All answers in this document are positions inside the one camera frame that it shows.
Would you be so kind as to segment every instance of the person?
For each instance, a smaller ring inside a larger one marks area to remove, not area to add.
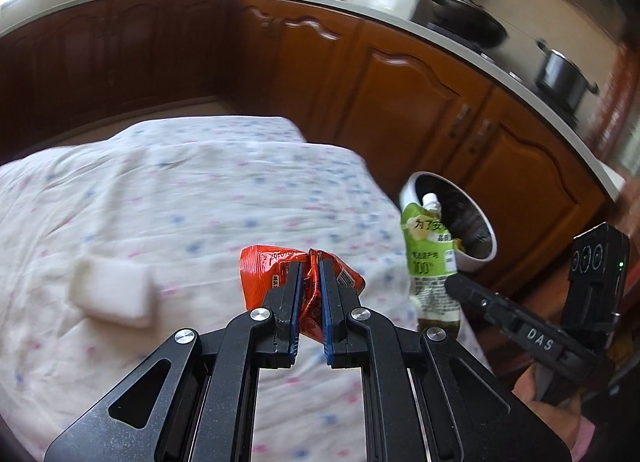
[[[587,453],[595,426],[580,412],[579,392],[560,406],[535,400],[536,365],[533,364],[516,381],[513,393],[567,444],[574,462]]]

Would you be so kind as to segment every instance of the white countertop edge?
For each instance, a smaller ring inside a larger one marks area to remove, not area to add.
[[[27,19],[24,19],[23,21],[20,21],[19,23],[6,28],[2,32],[0,32],[0,38],[7,35],[9,32],[20,28],[23,25],[35,21],[38,18],[82,3],[88,3],[90,1],[96,0],[72,0],[43,10],[36,15],[30,16]],[[318,6],[326,6],[333,10],[341,10],[347,13],[354,13],[383,22],[385,24],[394,26],[395,28],[399,28],[405,32],[410,32],[411,34],[414,34],[421,39],[444,48],[447,52],[456,55],[462,60],[465,60],[467,63],[476,67],[478,70],[484,72],[487,76],[490,76],[500,82],[500,84],[502,84],[506,89],[510,90],[510,92],[514,93],[514,95],[517,95],[519,98],[521,98],[524,103],[528,104],[534,111],[538,112],[551,126],[553,126],[553,128],[555,128],[555,130],[558,131],[558,133],[575,149],[576,153],[584,160],[585,164],[591,169],[591,171],[593,171],[593,174],[596,175],[596,178],[599,180],[600,184],[613,201],[615,201],[620,195],[620,192],[616,188],[615,184],[613,183],[609,175],[607,175],[605,169],[602,167],[601,162],[599,162],[598,159],[595,158],[593,153],[589,148],[587,148],[580,137],[578,137],[576,133],[551,108],[549,108],[540,98],[538,98],[523,84],[518,82],[516,79],[513,79],[513,77],[511,77],[505,71],[501,70],[495,64],[480,57],[474,51],[469,50],[468,48],[463,47],[463,45],[460,45],[455,41],[452,41],[451,39],[448,39],[443,35],[434,32],[433,30],[429,30],[426,27],[372,8],[340,0],[292,1],[303,2]]]

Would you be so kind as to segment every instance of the camera lens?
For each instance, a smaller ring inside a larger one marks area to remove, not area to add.
[[[574,271],[578,268],[578,264],[580,263],[580,252],[575,251],[574,257],[571,258],[571,270]]]
[[[598,270],[600,265],[602,264],[602,244],[599,243],[596,245],[596,248],[593,249],[593,259],[591,260],[591,266],[593,270]]]
[[[580,272],[585,273],[589,270],[589,264],[591,263],[591,246],[587,245],[584,249],[582,249],[582,254],[580,255]]]

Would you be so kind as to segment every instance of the frying pan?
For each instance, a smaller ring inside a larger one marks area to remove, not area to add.
[[[431,0],[433,23],[481,48],[495,48],[507,39],[504,27],[473,0]]]

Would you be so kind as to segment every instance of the bottle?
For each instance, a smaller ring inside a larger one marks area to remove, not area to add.
[[[458,272],[456,244],[441,219],[438,197],[427,193],[422,197],[422,207],[412,203],[402,211],[401,229],[411,276],[410,298],[418,313],[418,332],[438,326],[456,337],[460,303],[449,297],[444,288],[447,277]]]

